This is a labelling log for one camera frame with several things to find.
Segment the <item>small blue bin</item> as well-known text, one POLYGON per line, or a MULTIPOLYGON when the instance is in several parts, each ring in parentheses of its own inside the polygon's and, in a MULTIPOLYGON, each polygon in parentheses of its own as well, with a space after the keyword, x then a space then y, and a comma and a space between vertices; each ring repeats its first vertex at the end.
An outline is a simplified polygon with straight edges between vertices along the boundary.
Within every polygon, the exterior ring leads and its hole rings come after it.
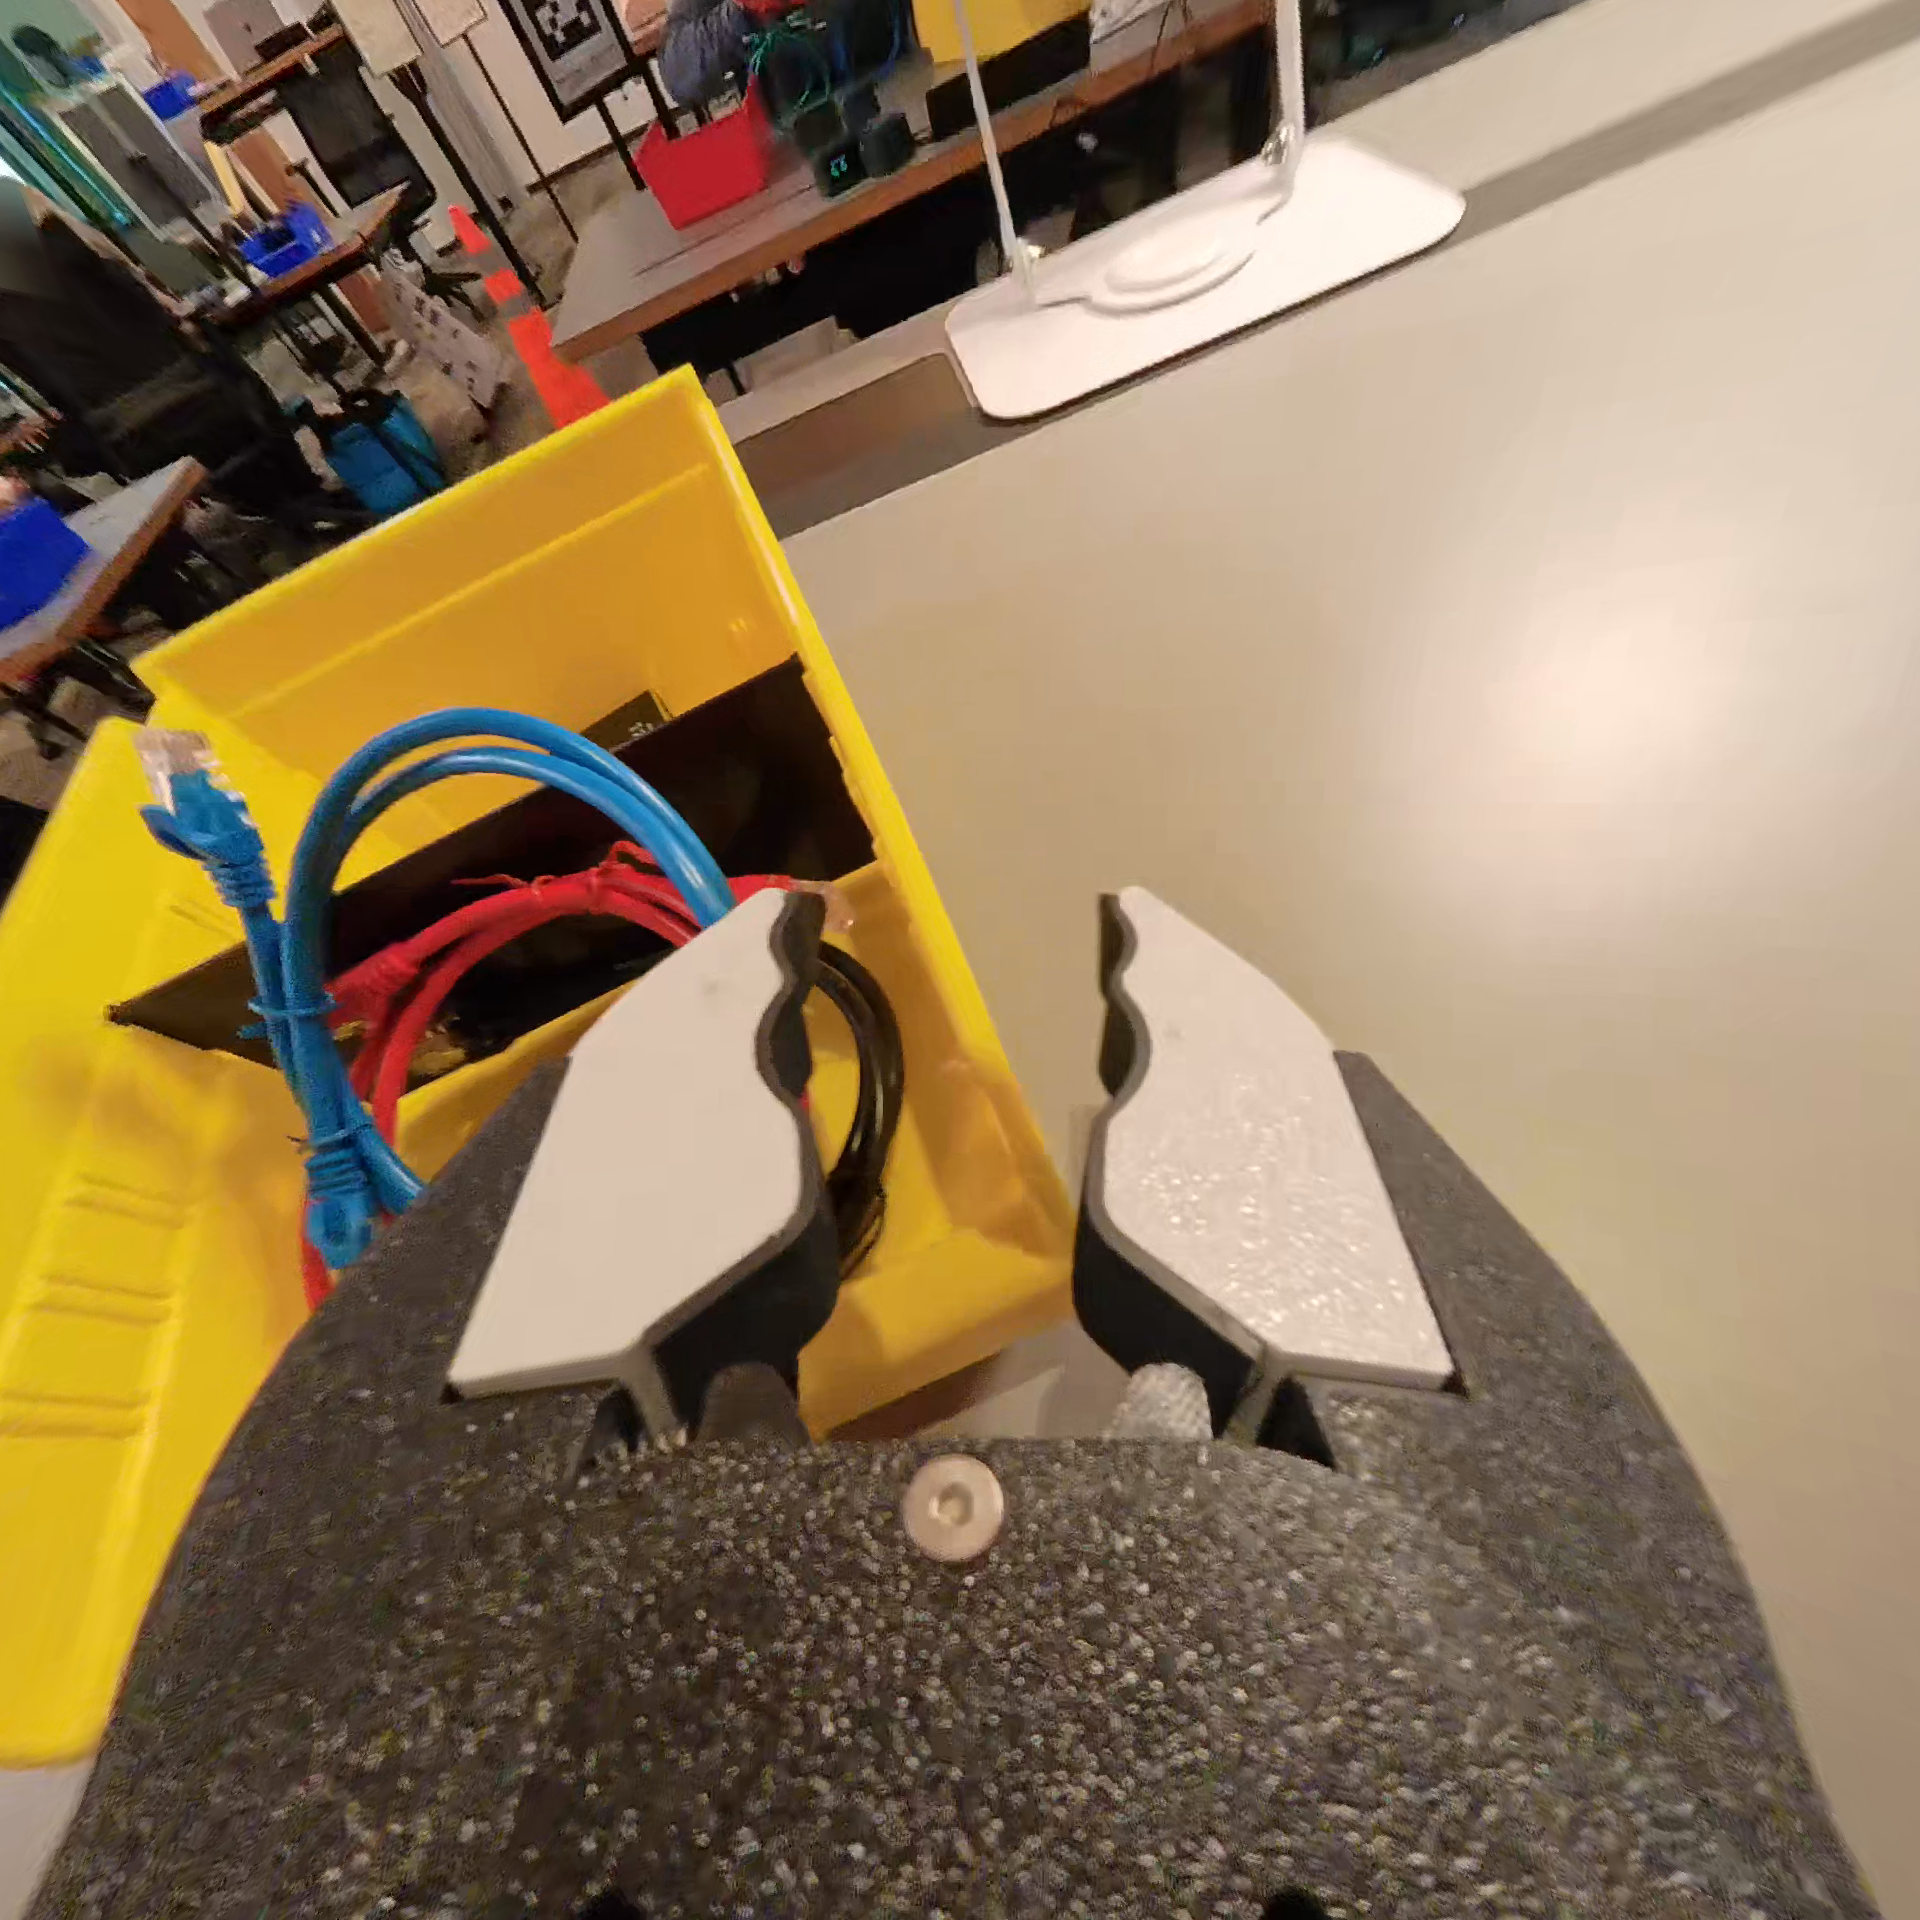
POLYGON ((294 198, 235 241, 238 255, 261 281, 288 279, 323 257, 331 247, 334 235, 326 216, 302 198, 294 198))
POLYGON ((44 495, 28 493, 3 510, 0 629, 8 631, 47 607, 90 560, 90 542, 44 495))

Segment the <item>black-and-white tag sign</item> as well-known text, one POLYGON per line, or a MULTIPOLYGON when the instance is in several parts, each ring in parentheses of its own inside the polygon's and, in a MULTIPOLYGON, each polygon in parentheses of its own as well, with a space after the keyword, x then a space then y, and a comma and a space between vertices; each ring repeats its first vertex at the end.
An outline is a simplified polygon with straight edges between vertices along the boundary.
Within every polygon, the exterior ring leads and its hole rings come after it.
POLYGON ((598 108, 638 71, 614 1, 494 1, 550 104, 567 123, 598 108))

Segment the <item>orange traffic cone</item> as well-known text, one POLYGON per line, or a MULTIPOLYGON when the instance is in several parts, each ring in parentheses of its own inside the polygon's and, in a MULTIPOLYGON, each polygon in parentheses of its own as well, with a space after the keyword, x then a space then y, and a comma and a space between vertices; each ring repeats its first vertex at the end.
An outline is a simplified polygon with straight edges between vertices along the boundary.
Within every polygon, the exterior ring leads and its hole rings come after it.
POLYGON ((503 324, 556 430, 572 427, 607 406, 607 396, 591 372, 557 355, 554 326, 539 307, 515 311, 503 324))

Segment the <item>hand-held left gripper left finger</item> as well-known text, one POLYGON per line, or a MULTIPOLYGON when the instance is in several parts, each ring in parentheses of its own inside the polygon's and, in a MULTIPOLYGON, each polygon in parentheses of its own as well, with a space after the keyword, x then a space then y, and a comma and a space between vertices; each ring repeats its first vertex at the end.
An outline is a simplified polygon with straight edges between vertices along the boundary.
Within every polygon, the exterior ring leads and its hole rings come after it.
POLYGON ((842 1255, 806 1113, 805 998, 826 900, 767 889, 664 958, 503 1108, 448 1190, 504 1145, 448 1399, 614 1387, 639 1429, 805 1440, 800 1356, 842 1255))

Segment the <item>instruction board on white stand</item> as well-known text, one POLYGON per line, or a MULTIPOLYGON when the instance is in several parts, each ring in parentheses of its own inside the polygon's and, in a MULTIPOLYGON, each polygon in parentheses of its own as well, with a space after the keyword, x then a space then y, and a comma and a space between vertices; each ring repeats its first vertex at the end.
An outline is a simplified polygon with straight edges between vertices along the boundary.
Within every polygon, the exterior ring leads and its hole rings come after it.
POLYGON ((1459 192, 1306 123, 1306 27, 1275 5, 1280 123, 1260 155, 1038 253, 1016 232, 968 9, 950 5, 1005 272, 957 299, 946 343, 976 408, 1051 415, 1444 241, 1459 192))

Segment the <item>black bin divider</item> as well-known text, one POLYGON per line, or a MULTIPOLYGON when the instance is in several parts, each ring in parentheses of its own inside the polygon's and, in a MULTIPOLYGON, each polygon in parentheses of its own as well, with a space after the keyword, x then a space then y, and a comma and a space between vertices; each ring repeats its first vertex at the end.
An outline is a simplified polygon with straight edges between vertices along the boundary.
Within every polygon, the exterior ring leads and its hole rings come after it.
MULTIPOLYGON (((781 660, 618 756, 668 800, 730 878, 844 880, 875 855, 826 716, 797 659, 781 660)), ((486 878, 536 880, 598 862, 618 829, 587 805, 539 787, 468 824, 342 884, 334 899, 326 975, 418 934, 482 899, 486 878)), ((264 1065, 246 1033, 253 975, 244 947, 115 1003, 107 1019, 195 1049, 264 1065)))

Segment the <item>red plastic bin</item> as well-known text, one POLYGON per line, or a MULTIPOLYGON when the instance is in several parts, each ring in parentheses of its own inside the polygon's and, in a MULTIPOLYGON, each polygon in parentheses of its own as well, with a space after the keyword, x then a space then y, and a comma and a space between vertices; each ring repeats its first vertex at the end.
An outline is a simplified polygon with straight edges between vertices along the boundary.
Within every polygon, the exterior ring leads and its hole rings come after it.
POLYGON ((646 127, 632 163, 668 225, 683 232, 754 198, 773 177, 774 145, 760 91, 749 83, 734 108, 690 133, 646 127))

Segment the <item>blue bag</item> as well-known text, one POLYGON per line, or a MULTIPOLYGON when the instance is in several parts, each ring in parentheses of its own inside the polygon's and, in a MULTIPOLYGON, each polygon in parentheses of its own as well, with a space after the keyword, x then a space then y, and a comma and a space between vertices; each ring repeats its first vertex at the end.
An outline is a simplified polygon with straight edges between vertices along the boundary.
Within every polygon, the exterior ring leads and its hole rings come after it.
POLYGON ((374 521, 448 489, 436 443, 396 391, 349 392, 311 424, 326 467, 374 521))

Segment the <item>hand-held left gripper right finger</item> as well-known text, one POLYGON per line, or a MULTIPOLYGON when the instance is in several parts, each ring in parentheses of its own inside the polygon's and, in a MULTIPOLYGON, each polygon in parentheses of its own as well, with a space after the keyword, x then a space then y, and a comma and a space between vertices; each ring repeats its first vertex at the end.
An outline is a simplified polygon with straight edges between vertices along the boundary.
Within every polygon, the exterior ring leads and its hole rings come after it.
POLYGON ((1336 1049, 1130 884, 1098 902, 1102 1101, 1071 1315, 1125 1372, 1110 1437, 1282 1443, 1307 1382, 1440 1393, 1455 1360, 1336 1049))

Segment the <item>yellow plastic bin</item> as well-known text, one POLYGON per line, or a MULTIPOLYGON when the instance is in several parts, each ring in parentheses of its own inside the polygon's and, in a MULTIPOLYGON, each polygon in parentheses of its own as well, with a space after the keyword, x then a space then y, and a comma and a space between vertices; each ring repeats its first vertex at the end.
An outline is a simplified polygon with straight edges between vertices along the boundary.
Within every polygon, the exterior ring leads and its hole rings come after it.
MULTIPOLYGON (((1067 1310, 1071 1207, 890 774, 690 374, 482 470, 171 639, 155 719, 198 732, 277 876, 326 777, 418 712, 587 732, 650 697, 690 741, 800 668, 850 852, 813 856, 898 1011, 879 1241, 800 1361, 816 1433, 1067 1310)), ((226 958, 234 913, 140 820, 102 721, 5 905, 5 1768, 92 1758, 204 1478, 304 1321, 302 1121, 268 1062, 109 1019, 226 958)))

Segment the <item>black device with green display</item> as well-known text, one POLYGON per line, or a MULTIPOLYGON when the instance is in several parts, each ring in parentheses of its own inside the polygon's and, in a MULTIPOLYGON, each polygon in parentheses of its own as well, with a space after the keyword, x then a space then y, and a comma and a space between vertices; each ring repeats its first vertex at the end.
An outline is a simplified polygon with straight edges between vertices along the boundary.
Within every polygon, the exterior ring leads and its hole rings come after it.
POLYGON ((842 126, 811 158, 808 169, 827 201, 844 198, 860 185, 900 174, 918 141, 906 111, 883 111, 854 127, 842 126))

